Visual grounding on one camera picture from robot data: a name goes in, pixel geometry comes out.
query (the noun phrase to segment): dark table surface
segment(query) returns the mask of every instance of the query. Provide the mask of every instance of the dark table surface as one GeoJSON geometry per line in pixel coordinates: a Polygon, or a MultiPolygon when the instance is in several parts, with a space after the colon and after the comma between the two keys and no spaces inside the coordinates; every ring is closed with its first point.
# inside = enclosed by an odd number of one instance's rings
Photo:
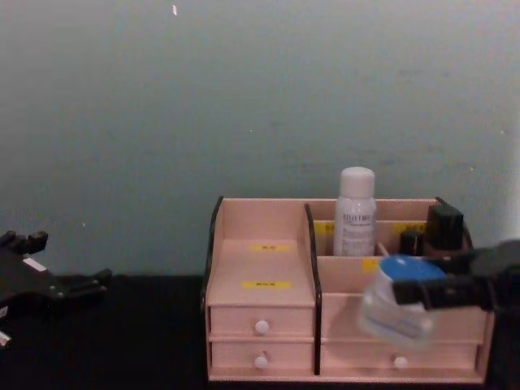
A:
{"type": "MultiPolygon", "coordinates": [[[[200,277],[116,276],[100,305],[51,322],[20,318],[2,325],[13,341],[7,351],[0,352],[0,389],[206,388],[199,314],[201,284],[200,277]]],[[[520,373],[520,327],[518,322],[505,322],[499,328],[492,377],[500,376],[511,384],[511,373],[520,373]]],[[[211,387],[311,386],[241,383],[211,387]]],[[[328,384],[312,388],[374,386],[328,384]]]]}

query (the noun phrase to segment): drawer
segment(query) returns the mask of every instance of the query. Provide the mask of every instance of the drawer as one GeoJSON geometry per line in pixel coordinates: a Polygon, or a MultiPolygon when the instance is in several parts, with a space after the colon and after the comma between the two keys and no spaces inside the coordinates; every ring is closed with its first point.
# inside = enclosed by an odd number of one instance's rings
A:
{"type": "MultiPolygon", "coordinates": [[[[322,337],[359,340],[371,338],[357,325],[362,295],[324,294],[322,337]]],[[[439,313],[433,340],[482,343],[486,313],[480,308],[460,308],[439,313]]]]}
{"type": "Polygon", "coordinates": [[[214,367],[262,369],[311,369],[313,343],[214,342],[214,367]]]}
{"type": "Polygon", "coordinates": [[[424,351],[400,350],[379,343],[326,343],[322,365],[340,368],[474,369],[478,345],[434,344],[424,351]]]}
{"type": "Polygon", "coordinates": [[[211,307],[212,336],[313,336],[313,308],[211,307]]]}

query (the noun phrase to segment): yellow sticker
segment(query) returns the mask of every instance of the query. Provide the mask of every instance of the yellow sticker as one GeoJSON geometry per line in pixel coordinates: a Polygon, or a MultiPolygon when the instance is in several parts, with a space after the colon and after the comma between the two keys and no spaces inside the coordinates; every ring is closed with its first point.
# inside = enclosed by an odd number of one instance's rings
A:
{"type": "Polygon", "coordinates": [[[253,245],[253,246],[251,246],[251,250],[254,250],[254,251],[266,250],[266,251],[275,252],[275,251],[281,250],[281,251],[286,252],[290,249],[291,249],[291,247],[289,245],[253,245]]]}
{"type": "Polygon", "coordinates": [[[334,234],[334,221],[315,221],[314,233],[316,234],[334,234]]]}
{"type": "Polygon", "coordinates": [[[426,222],[397,222],[392,225],[393,234],[401,234],[405,230],[417,230],[418,232],[424,233],[426,230],[426,222]]]}
{"type": "Polygon", "coordinates": [[[379,259],[378,258],[363,258],[362,268],[363,268],[363,272],[366,272],[367,274],[376,272],[379,269],[379,259]]]}
{"type": "Polygon", "coordinates": [[[242,282],[242,288],[291,288],[291,282],[242,282]]]}

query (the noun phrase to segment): wooden desk organizer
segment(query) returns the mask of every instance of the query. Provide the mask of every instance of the wooden desk organizer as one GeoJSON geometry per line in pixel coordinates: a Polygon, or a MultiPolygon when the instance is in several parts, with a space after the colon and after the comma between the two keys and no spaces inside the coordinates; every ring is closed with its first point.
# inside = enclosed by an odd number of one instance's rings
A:
{"type": "Polygon", "coordinates": [[[376,256],[351,258],[331,256],[336,200],[220,198],[201,291],[208,379],[484,383],[494,316],[479,308],[443,311],[421,352],[356,324],[379,260],[397,252],[406,228],[423,228],[437,202],[377,200],[376,256]]]}

